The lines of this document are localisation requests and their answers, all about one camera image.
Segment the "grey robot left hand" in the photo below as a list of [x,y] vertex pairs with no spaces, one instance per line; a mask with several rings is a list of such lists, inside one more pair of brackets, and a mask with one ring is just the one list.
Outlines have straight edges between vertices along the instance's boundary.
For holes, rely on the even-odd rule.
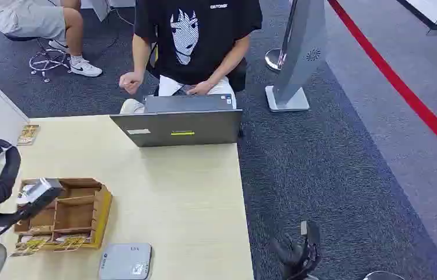
[[20,221],[35,217],[59,197],[63,190],[62,187],[51,187],[46,190],[35,190],[31,193],[21,192],[16,200],[17,210],[13,213],[0,213],[0,227],[7,230]]

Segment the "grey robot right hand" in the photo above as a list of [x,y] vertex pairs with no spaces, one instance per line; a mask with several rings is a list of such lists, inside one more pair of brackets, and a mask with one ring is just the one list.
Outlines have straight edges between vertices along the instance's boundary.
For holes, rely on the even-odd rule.
[[282,279],[316,279],[311,274],[320,262],[320,230],[316,222],[300,223],[302,243],[284,234],[272,240],[272,247],[281,263]]

